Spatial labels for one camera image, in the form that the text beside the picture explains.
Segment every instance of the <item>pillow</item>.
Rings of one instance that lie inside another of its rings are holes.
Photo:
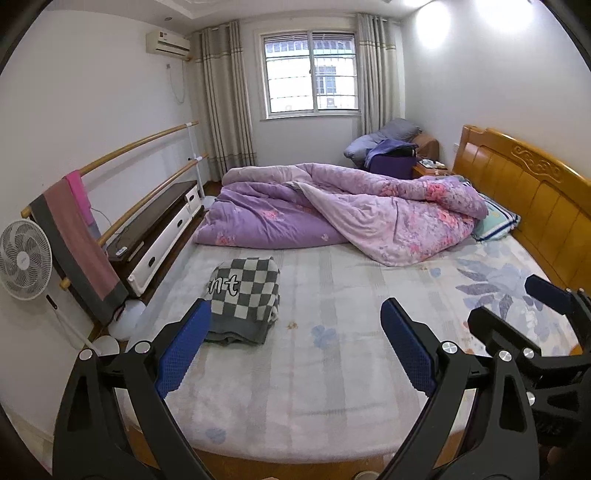
[[[484,220],[479,220],[476,223],[472,236],[479,242],[505,238],[509,235],[509,232],[519,225],[521,217],[499,205],[486,195],[481,193],[480,196],[486,202],[488,215]]]
[[[368,150],[371,150],[382,140],[385,140],[385,137],[378,135],[377,133],[364,135],[353,140],[351,145],[347,147],[343,154],[345,157],[353,160],[355,165],[360,167],[365,163],[365,157],[367,156]]]
[[[404,118],[395,118],[380,128],[378,132],[387,138],[400,140],[401,142],[410,142],[422,131],[419,127]]]

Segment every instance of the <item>curtain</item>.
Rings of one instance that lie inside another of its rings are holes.
[[[202,137],[210,166],[215,166],[210,168],[212,179],[219,180],[231,168],[256,164],[240,26],[233,21],[206,28],[192,40],[197,105],[207,120],[202,123]]]
[[[357,14],[359,107],[363,134],[376,131],[399,112],[394,29],[382,17]]]

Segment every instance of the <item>gray towel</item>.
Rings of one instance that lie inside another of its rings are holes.
[[[271,258],[235,258],[220,264],[207,284],[212,323],[206,342],[262,345],[277,320],[279,268]]]

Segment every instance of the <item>window frame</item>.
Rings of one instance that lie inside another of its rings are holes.
[[[318,95],[316,86],[317,83],[317,75],[316,75],[316,68],[314,65],[314,41],[313,35],[314,34],[322,34],[322,33],[342,33],[348,34],[353,36],[353,43],[355,44],[355,96],[357,97],[357,109],[319,109],[318,108]],[[308,50],[309,50],[309,59],[310,59],[310,77],[311,77],[311,86],[312,86],[312,101],[313,101],[313,109],[312,110],[295,110],[295,111],[288,111],[288,112],[271,112],[271,94],[269,92],[269,76],[267,72],[267,55],[265,49],[265,40],[267,38],[274,38],[274,37],[282,37],[286,35],[302,35],[305,34],[308,39]],[[261,120],[275,120],[278,118],[298,118],[298,117],[315,117],[315,116],[360,116],[361,109],[359,107],[359,42],[358,42],[358,33],[355,30],[344,30],[342,28],[314,28],[312,30],[293,30],[293,31],[277,31],[272,33],[265,33],[260,34],[259,36],[259,58],[261,60],[261,71],[262,71],[262,82],[263,82],[263,91],[264,91],[264,112],[265,117]]]

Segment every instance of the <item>pink floral blanket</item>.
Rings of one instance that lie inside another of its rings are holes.
[[[398,180],[346,167],[300,164],[234,168],[222,183],[222,194],[194,236],[197,243],[290,248],[349,241],[381,264],[402,267],[456,245],[472,233],[475,219],[488,214],[478,193],[455,177]],[[253,205],[260,201],[265,206],[256,211]],[[290,218],[283,211],[290,207],[309,216]],[[248,221],[245,211],[252,216]],[[259,220],[260,235],[254,237],[265,238],[241,238],[241,229],[252,229]],[[273,225],[280,221],[286,225]],[[285,233],[288,225],[295,227]],[[322,228],[326,232],[318,235]],[[298,237],[298,232],[305,238],[294,244],[290,235]]]

